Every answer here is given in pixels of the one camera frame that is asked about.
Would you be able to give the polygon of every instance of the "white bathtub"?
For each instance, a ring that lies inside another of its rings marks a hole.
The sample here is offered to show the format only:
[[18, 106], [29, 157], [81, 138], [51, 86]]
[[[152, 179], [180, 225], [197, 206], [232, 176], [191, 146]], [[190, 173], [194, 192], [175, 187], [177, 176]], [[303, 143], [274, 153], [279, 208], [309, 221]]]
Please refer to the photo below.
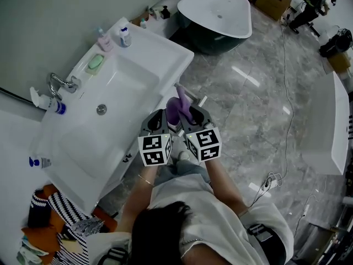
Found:
[[207, 54], [220, 54], [252, 34], [248, 0], [181, 0], [180, 26], [191, 41]]

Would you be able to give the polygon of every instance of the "bracelet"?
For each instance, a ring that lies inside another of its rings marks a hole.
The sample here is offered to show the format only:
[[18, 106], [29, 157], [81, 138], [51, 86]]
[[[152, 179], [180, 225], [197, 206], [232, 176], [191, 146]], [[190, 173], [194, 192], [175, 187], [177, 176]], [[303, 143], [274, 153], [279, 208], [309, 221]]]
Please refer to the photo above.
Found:
[[144, 180], [144, 181], [145, 181], [146, 183], [148, 183], [149, 185], [151, 185], [151, 186], [154, 187], [154, 185], [153, 185], [152, 183], [150, 183], [148, 180], [146, 180], [145, 178], [143, 178], [140, 174], [138, 175], [138, 177], [139, 177], [140, 179]]

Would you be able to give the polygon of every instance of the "gray marble floor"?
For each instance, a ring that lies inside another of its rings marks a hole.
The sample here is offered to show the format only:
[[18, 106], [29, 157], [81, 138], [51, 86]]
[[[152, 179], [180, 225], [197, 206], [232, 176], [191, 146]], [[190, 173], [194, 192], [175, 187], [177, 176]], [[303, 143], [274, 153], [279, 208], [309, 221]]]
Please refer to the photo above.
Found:
[[[208, 96], [204, 108], [221, 131], [222, 162], [246, 203], [250, 205], [256, 195], [249, 188], [251, 182], [260, 186], [269, 172], [286, 174], [283, 185], [270, 190], [271, 197], [259, 203], [274, 202], [295, 232], [310, 197], [309, 212], [298, 227], [300, 237], [309, 222], [329, 226], [336, 221], [344, 191], [344, 177], [316, 175], [299, 152], [311, 89], [325, 71], [309, 28], [300, 28], [301, 34], [295, 35], [254, 7], [252, 23], [252, 36], [221, 56], [201, 54], [181, 34], [174, 35], [172, 40], [195, 52], [180, 82], [196, 95]], [[176, 141], [174, 155], [181, 149], [183, 144]], [[123, 184], [100, 206], [111, 214], [118, 211], [140, 167], [137, 158]]]

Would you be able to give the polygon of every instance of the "chrome faucet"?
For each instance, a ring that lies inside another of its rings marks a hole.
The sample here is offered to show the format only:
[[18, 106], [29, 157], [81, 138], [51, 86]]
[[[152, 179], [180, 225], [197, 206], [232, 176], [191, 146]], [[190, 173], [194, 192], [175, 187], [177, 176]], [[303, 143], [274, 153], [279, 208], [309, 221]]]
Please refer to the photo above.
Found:
[[49, 91], [51, 95], [53, 95], [53, 97], [60, 101], [62, 100], [62, 97], [59, 92], [55, 89], [53, 85], [53, 80], [58, 82], [61, 87], [63, 87], [66, 91], [69, 91], [70, 93], [74, 93], [76, 89], [81, 86], [81, 81], [75, 78], [74, 76], [71, 77], [70, 82], [67, 82], [59, 78], [55, 73], [51, 73], [50, 75], [48, 75], [46, 78], [46, 83], [48, 84]]

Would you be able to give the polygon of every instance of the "drain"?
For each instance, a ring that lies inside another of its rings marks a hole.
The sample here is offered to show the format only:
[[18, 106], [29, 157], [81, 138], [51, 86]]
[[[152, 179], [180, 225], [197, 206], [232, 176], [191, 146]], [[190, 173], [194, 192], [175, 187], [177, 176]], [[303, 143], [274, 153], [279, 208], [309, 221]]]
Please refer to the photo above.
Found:
[[106, 113], [106, 106], [104, 104], [98, 105], [97, 114], [102, 116]]

